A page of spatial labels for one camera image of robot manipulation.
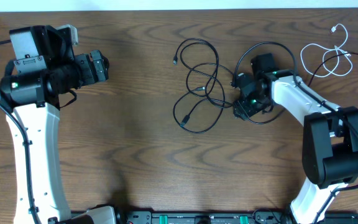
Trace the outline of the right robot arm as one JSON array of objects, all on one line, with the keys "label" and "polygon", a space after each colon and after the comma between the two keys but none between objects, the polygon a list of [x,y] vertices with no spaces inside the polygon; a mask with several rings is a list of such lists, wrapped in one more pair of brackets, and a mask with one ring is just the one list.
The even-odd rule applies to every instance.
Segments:
[{"label": "right robot arm", "polygon": [[275,105],[285,108],[303,127],[303,186],[281,223],[319,223],[339,192],[358,189],[358,109],[343,108],[318,95],[295,70],[280,70],[272,54],[251,60],[252,73],[237,73],[240,90],[234,115],[243,120]]}]

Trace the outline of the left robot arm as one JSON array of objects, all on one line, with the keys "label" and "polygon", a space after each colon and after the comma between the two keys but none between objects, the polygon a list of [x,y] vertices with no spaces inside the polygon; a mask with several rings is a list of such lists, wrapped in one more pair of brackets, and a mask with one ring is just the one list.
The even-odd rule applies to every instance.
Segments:
[{"label": "left robot arm", "polygon": [[110,205],[74,213],[65,197],[58,153],[59,97],[108,79],[109,62],[98,50],[75,55],[72,25],[11,30],[16,55],[0,81],[0,104],[14,144],[15,223],[115,223]]}]

